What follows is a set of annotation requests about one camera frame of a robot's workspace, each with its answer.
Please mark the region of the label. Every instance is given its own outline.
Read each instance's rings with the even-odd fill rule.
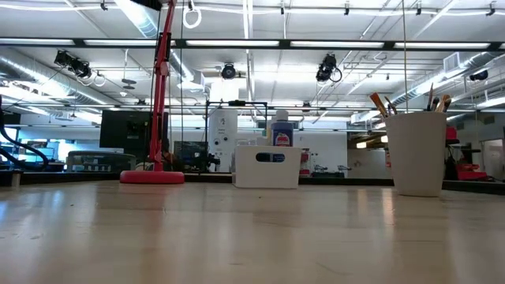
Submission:
[[[290,137],[287,136],[285,133],[275,133],[275,146],[280,146],[280,147],[290,147]]]

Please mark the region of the ceiling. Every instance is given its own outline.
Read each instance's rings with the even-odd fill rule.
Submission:
[[[441,1],[423,0],[423,13],[419,16],[407,14],[406,39],[429,41],[501,41],[505,38],[502,15],[505,1],[493,1],[496,14],[486,17],[482,13],[489,11],[491,1]],[[54,38],[112,38],[135,39],[142,34],[121,9],[116,9],[114,1],[106,1],[107,11],[101,9],[68,10],[60,12],[42,12],[35,10],[7,9],[2,5],[25,6],[38,8],[69,8],[69,7],[99,7],[101,0],[10,0],[0,1],[0,26],[8,27],[0,30],[0,37],[54,37]],[[364,15],[370,13],[401,12],[402,2],[399,0],[368,0],[350,1],[349,15],[343,10],[347,1],[332,0],[253,0],[254,14],[250,24],[250,39],[282,39],[284,22],[286,23],[287,39],[350,39],[350,40],[403,40],[403,22],[401,15],[376,17]],[[297,10],[298,13],[280,13],[284,3],[286,9]],[[415,10],[418,1],[405,0],[406,9]],[[242,0],[194,0],[195,7],[202,8],[201,23],[196,28],[186,28],[182,24],[183,9],[177,9],[172,28],[173,39],[244,39],[244,17],[241,13]],[[450,6],[444,15],[443,8]],[[205,8],[227,9],[210,11]],[[150,12],[154,19],[156,13]],[[479,15],[457,17],[457,13],[479,13]],[[161,21],[166,16],[166,10],[161,12]],[[189,13],[188,22],[195,20],[195,13]],[[51,69],[59,70],[54,64],[58,51],[52,47],[10,47],[17,52],[40,62]],[[73,56],[90,62],[95,71],[100,71],[107,81],[102,87],[89,86],[118,104],[136,103],[138,99],[149,99],[152,93],[152,76],[154,50],[128,50],[125,66],[125,50],[120,49],[84,49],[66,48]],[[343,71],[343,80],[337,84],[321,86],[316,83],[315,75],[318,65],[327,53],[332,53]],[[236,49],[184,49],[176,50],[182,62],[190,69],[201,71],[206,76],[207,85],[221,80],[219,69],[224,63],[234,63],[235,68],[244,78],[235,79],[240,88],[240,99],[248,99],[246,88],[247,54],[245,50]],[[403,52],[388,51],[378,54],[375,51],[352,51],[347,57],[345,50],[251,50],[253,58],[254,96],[256,101],[268,102],[273,105],[300,106],[309,101],[313,106],[337,107],[373,107],[368,96],[373,92],[381,95],[391,95],[405,86],[404,80],[410,84],[414,80],[433,72],[443,65],[443,59],[452,52],[409,52],[406,55],[406,77],[404,74]],[[501,79],[503,67],[496,65],[489,70],[489,82]],[[69,77],[70,72],[62,70]],[[123,91],[123,77],[137,81],[135,89]],[[169,90],[166,94],[174,98],[173,104],[204,103],[204,92],[182,92],[177,84],[180,78],[170,78]],[[478,88],[484,82],[468,82],[468,88]],[[463,79],[459,78],[437,88],[436,93],[458,95],[463,93]],[[24,98],[23,102],[38,102],[37,98]],[[425,96],[412,100],[411,107],[423,107]]]

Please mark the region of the white cup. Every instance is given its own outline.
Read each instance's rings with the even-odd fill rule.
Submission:
[[[442,190],[447,115],[434,111],[386,118],[391,172],[400,195],[436,197]]]

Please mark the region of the white machine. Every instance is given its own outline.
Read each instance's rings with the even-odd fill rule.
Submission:
[[[220,159],[219,172],[231,172],[231,156],[237,139],[238,112],[216,110],[208,120],[209,153]]]

